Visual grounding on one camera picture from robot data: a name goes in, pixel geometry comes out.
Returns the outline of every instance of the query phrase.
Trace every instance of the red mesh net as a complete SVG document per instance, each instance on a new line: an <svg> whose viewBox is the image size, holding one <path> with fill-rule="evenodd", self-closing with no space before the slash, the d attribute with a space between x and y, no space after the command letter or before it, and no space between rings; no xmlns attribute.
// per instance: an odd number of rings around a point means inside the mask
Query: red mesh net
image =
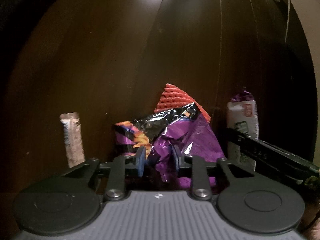
<svg viewBox="0 0 320 240"><path fill-rule="evenodd" d="M208 113L199 105L191 96L189 96L185 91L176 87L175 85L167 84L164 88L164 92L160 97L160 101L157 104L155 113L161 111L170 110L172 108L185 106L187 104L195 102L198 108L200 109L203 116L208 122L210 122L210 116Z"/></svg>

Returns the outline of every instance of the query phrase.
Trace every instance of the red stamp label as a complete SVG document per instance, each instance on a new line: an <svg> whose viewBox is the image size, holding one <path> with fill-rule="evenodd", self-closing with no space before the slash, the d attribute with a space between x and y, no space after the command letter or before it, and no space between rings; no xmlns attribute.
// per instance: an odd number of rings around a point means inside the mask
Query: red stamp label
<svg viewBox="0 0 320 240"><path fill-rule="evenodd" d="M244 104L244 115L252 116L252 104Z"/></svg>

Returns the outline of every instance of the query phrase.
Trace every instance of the white package with purple top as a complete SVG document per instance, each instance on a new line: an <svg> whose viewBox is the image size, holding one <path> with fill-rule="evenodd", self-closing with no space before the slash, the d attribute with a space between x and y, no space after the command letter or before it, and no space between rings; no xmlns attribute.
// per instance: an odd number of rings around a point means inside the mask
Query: white package with purple top
<svg viewBox="0 0 320 240"><path fill-rule="evenodd" d="M258 140L259 123L257 105L252 94L243 90L228 103L227 127ZM255 170L256 161L240 152L240 146L228 142L228 159Z"/></svg>

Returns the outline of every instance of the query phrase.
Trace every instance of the ribbed gray surface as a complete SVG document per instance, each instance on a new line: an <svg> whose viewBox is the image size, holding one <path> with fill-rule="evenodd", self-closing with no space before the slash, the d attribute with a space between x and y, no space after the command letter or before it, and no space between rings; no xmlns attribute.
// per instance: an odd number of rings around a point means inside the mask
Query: ribbed gray surface
<svg viewBox="0 0 320 240"><path fill-rule="evenodd" d="M254 236L231 227L209 202L195 201L185 191L132 192L108 203L100 216L75 233L48 237L21 232L16 240L299 240L291 231L279 236Z"/></svg>

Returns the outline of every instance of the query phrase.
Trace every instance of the silver bolt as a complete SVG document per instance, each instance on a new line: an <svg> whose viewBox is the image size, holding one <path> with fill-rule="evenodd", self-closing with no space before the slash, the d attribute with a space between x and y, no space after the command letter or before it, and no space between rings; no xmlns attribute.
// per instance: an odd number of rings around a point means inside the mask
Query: silver bolt
<svg viewBox="0 0 320 240"><path fill-rule="evenodd" d="M118 189L110 189L107 191L107 195L111 198L119 198L121 197L123 192Z"/></svg>
<svg viewBox="0 0 320 240"><path fill-rule="evenodd" d="M209 195L209 191L204 188L199 188L194 191L194 194L198 197L207 197Z"/></svg>

